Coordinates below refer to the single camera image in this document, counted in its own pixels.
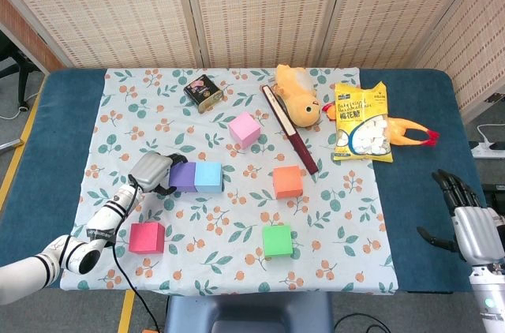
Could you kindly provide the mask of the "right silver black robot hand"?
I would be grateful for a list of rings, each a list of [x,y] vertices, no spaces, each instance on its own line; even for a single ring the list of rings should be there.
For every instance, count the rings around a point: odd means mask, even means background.
[[[419,226],[417,232],[430,245],[459,253],[471,266],[504,262],[504,224],[491,208],[482,207],[477,194],[458,176],[445,170],[432,173],[440,187],[454,227],[454,240],[432,236]]]

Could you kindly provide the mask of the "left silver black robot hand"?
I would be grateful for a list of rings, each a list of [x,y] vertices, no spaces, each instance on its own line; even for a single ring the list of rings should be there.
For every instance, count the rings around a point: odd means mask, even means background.
[[[187,163],[185,156],[174,153],[161,155],[158,152],[144,154],[129,172],[129,185],[140,189],[142,193],[158,193],[168,196],[177,191],[176,186],[169,186],[166,178],[170,169],[179,163]]]

